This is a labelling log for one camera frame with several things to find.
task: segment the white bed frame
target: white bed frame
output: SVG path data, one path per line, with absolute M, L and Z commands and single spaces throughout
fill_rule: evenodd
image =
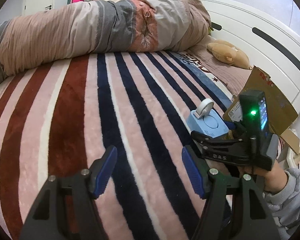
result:
M 242 49 L 250 64 L 263 69 L 300 113 L 300 70 L 282 52 L 252 32 L 258 28 L 278 41 L 300 61 L 300 36 L 282 22 L 233 0 L 201 0 L 212 22 L 221 25 L 211 36 Z

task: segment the plush toy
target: plush toy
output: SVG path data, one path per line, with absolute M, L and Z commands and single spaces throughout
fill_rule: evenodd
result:
M 248 56 L 241 49 L 227 41 L 215 40 L 209 43 L 207 48 L 217 60 L 223 63 L 239 68 L 250 68 Z

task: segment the blue box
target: blue box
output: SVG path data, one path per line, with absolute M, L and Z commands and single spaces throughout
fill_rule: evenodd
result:
M 219 137 L 229 132 L 222 118 L 211 109 L 210 113 L 203 118 L 197 119 L 192 110 L 186 122 L 191 131 L 197 131 L 212 138 Z

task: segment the rolled comforter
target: rolled comforter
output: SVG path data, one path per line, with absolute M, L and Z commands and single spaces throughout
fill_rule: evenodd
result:
M 208 35 L 200 0 L 97 0 L 0 24 L 0 83 L 42 63 L 88 53 L 183 51 Z

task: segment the gray sleeve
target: gray sleeve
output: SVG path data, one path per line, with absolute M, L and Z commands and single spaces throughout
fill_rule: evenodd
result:
M 281 239 L 289 239 L 300 224 L 300 170 L 286 171 L 288 182 L 285 188 L 275 194 L 265 193 L 265 200 L 273 217 L 279 219 Z

